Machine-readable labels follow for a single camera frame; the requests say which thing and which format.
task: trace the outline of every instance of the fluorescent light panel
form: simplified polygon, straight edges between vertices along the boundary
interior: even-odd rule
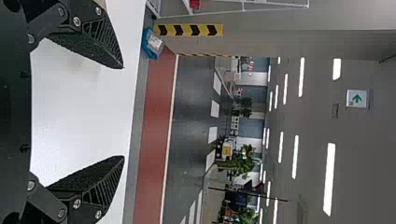
[[[262,164],[260,165],[260,181],[262,181]]]
[[[274,221],[273,221],[274,224],[277,223],[277,207],[278,207],[278,203],[279,203],[279,201],[276,199],[275,200],[275,206],[274,206]]]
[[[300,143],[300,136],[295,135],[294,137],[294,153],[293,153],[293,165],[292,165],[292,170],[291,170],[291,177],[293,179],[296,178],[297,176],[297,163],[298,163],[298,146]]]
[[[279,85],[276,85],[275,87],[275,106],[274,108],[277,109],[277,97],[279,95]]]
[[[288,100],[288,79],[289,75],[285,75],[285,86],[283,87],[283,105],[286,104],[286,101]]]
[[[270,129],[267,129],[267,140],[265,142],[265,148],[268,149],[269,143],[270,143]]]
[[[332,215],[332,185],[334,182],[335,144],[327,145],[326,180],[324,184],[323,211]]]
[[[337,80],[341,77],[341,59],[334,59],[332,63],[332,80]]]
[[[270,92],[270,108],[269,108],[270,112],[272,110],[272,96],[273,96],[273,94],[272,94],[272,92]]]
[[[265,135],[267,135],[267,128],[264,128],[262,133],[262,145],[265,146]]]
[[[261,202],[261,197],[257,197],[257,206],[256,206],[256,208],[257,208],[257,212],[259,212],[260,211],[260,202]]]
[[[277,162],[281,163],[282,162],[282,154],[283,154],[283,132],[280,132],[280,137],[279,137],[279,155],[277,158]]]
[[[267,207],[270,206],[270,195],[271,195],[271,181],[268,181],[268,189],[267,189]]]
[[[300,82],[298,86],[298,97],[303,96],[303,86],[304,86],[304,72],[305,72],[305,58],[300,60]]]
[[[259,219],[259,224],[262,224],[262,208],[260,209],[260,219]]]
[[[267,171],[264,171],[264,174],[262,175],[262,183],[265,184],[266,178],[267,178]]]
[[[271,65],[268,66],[268,82],[271,81]]]

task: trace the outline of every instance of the white floor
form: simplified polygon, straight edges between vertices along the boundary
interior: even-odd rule
[[[128,159],[145,3],[107,1],[123,70],[108,69],[48,40],[32,53],[31,171],[43,185],[113,155]],[[126,170],[100,224],[121,223]]]

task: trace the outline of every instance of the black pole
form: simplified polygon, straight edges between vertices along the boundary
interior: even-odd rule
[[[223,192],[230,191],[230,190],[227,190],[227,189],[217,189],[217,188],[211,188],[211,187],[209,187],[209,189],[223,191]],[[263,199],[269,199],[269,200],[273,200],[273,201],[278,200],[278,201],[280,201],[282,203],[288,203],[289,202],[289,200],[286,200],[286,199],[279,199],[279,198],[274,198],[274,197],[261,196],[260,194],[250,194],[250,193],[243,192],[243,191],[236,191],[236,193],[241,193],[241,194],[245,194],[245,195],[249,195],[249,196],[253,196],[253,197],[258,197],[258,198],[263,198]]]

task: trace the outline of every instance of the screw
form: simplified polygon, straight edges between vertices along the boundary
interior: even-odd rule
[[[95,9],[95,11],[96,11],[96,15],[98,15],[98,16],[102,15],[102,9],[101,8],[97,7]]]
[[[35,37],[33,35],[27,34],[27,37],[28,37],[29,44],[35,43]]]
[[[76,199],[73,203],[73,208],[77,210],[77,209],[79,209],[80,206],[81,206],[81,200]]]
[[[96,212],[95,218],[96,218],[96,219],[99,219],[99,218],[101,218],[101,217],[102,217],[102,211],[99,210],[99,211]]]
[[[58,213],[58,218],[63,218],[64,215],[66,215],[66,210],[61,209],[61,211],[59,211],[59,213]]]
[[[32,191],[35,188],[35,181],[29,180],[27,183],[27,191]]]
[[[79,27],[81,25],[81,20],[79,19],[79,17],[75,17],[73,18],[73,23],[75,24],[75,26]]]
[[[61,7],[58,7],[58,13],[59,13],[59,15],[60,15],[61,17],[63,17],[63,16],[64,16],[64,9],[61,8]]]

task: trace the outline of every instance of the wall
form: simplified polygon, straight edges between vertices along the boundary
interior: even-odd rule
[[[262,119],[239,119],[239,136],[248,138],[262,138],[264,120]]]
[[[253,72],[265,72],[268,73],[268,66],[270,65],[270,59],[267,57],[253,57],[254,67]]]
[[[253,104],[265,104],[267,101],[267,87],[258,86],[237,86],[242,88],[242,97],[250,97],[253,100]]]
[[[252,145],[256,149],[255,153],[262,153],[262,138],[248,138],[248,137],[236,137],[236,147],[240,148],[243,145]]]
[[[257,186],[260,181],[260,172],[249,172],[247,173],[248,178],[243,179],[242,176],[236,177],[233,182],[238,185],[245,185],[248,181],[252,180],[253,186]]]
[[[241,80],[236,81],[235,85],[244,85],[244,86],[266,86],[267,85],[267,73],[251,72],[250,74],[249,74],[249,72],[243,72],[241,75]]]
[[[395,15],[396,2],[389,0],[316,0],[309,9],[159,21],[224,24],[224,37],[166,38],[175,52],[377,61],[396,52]]]
[[[126,158],[117,193],[100,224],[122,223],[144,9],[143,0],[107,1],[123,70],[108,69],[46,39],[31,54],[31,171],[40,182],[47,186],[110,156]]]

